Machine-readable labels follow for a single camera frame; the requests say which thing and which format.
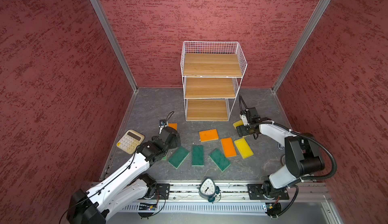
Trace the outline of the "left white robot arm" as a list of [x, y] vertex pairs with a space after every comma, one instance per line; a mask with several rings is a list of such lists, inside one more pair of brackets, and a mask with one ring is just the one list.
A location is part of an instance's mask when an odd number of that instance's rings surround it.
[[132, 157], [108, 178], [85, 192], [76, 191], [62, 216], [71, 224], [105, 224], [129, 203], [153, 197], [156, 181], [146, 171], [169, 149], [180, 146], [178, 131], [164, 127], [158, 136], [139, 144]]

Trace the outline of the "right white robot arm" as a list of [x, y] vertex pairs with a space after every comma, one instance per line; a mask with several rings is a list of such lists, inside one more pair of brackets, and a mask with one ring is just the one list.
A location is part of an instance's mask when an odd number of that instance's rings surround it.
[[[278, 196], [280, 191], [292, 184], [304, 180], [325, 180], [335, 175], [337, 164], [334, 156], [313, 135], [301, 134], [269, 118], [261, 118], [254, 107], [240, 110], [240, 119], [243, 123], [236, 127], [240, 137], [265, 135], [285, 151], [284, 166], [263, 182], [261, 193], [267, 198]], [[331, 170], [323, 176], [312, 176], [325, 169], [321, 151], [328, 155]]]

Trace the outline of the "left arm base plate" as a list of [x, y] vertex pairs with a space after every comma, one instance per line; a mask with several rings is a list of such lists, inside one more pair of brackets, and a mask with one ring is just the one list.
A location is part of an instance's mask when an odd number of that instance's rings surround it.
[[157, 199], [168, 199], [169, 193], [170, 193], [170, 184], [164, 184], [164, 183], [157, 183], [156, 187], [154, 189], [154, 192], [150, 195], [146, 195], [143, 199], [145, 200], [157, 200]]

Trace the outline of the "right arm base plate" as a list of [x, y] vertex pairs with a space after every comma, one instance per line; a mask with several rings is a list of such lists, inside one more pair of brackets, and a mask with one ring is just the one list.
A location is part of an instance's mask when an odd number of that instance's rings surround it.
[[286, 188], [275, 189], [268, 183], [247, 184], [250, 200], [289, 200]]

